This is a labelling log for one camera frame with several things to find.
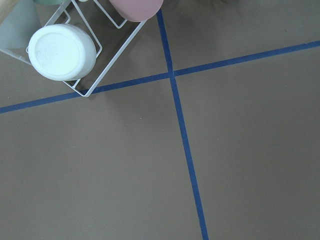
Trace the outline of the pink upturned cup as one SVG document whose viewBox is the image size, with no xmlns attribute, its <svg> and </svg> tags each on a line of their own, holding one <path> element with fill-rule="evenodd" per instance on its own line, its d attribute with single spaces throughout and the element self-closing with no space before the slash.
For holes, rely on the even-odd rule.
<svg viewBox="0 0 320 240">
<path fill-rule="evenodd" d="M 163 2 L 163 0 L 110 0 L 116 11 L 131 22 L 142 22 L 152 18 Z"/>
</svg>

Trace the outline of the white upturned cup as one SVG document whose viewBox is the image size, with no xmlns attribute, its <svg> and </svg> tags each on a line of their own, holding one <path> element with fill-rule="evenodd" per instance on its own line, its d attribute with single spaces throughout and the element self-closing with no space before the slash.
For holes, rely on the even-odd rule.
<svg viewBox="0 0 320 240">
<path fill-rule="evenodd" d="M 40 28 L 27 47 L 34 69 L 53 81 L 74 81 L 94 68 L 97 50 L 92 38 L 71 24 L 53 24 Z"/>
</svg>

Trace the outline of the mint green cup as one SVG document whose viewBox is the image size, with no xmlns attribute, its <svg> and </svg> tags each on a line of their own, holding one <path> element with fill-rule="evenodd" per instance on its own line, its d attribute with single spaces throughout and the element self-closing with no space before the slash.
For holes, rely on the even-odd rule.
<svg viewBox="0 0 320 240">
<path fill-rule="evenodd" d="M 34 3 L 44 6 L 60 5 L 66 0 L 33 0 Z"/>
</svg>

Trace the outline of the grey translucent cup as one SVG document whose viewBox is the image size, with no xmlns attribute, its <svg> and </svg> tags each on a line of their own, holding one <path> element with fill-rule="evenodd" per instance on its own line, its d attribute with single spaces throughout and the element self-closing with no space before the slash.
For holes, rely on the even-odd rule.
<svg viewBox="0 0 320 240">
<path fill-rule="evenodd" d="M 26 48 L 33 34 L 41 27 L 35 3 L 20 0 L 0 24 L 0 47 Z"/>
</svg>

